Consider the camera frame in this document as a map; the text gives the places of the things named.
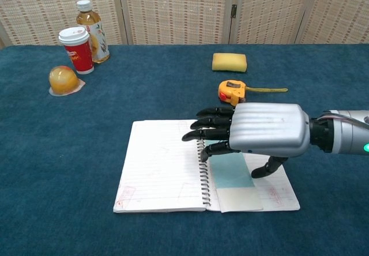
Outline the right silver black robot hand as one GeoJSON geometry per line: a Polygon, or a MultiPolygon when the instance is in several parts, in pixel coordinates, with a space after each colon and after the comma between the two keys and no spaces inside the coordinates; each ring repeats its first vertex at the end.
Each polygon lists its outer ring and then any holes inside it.
{"type": "Polygon", "coordinates": [[[269,156],[264,166],[252,171],[252,178],[271,175],[310,145],[309,117],[297,104],[239,103],[206,108],[197,117],[182,141],[214,141],[201,151],[202,162],[214,155],[238,152],[269,156]]]}

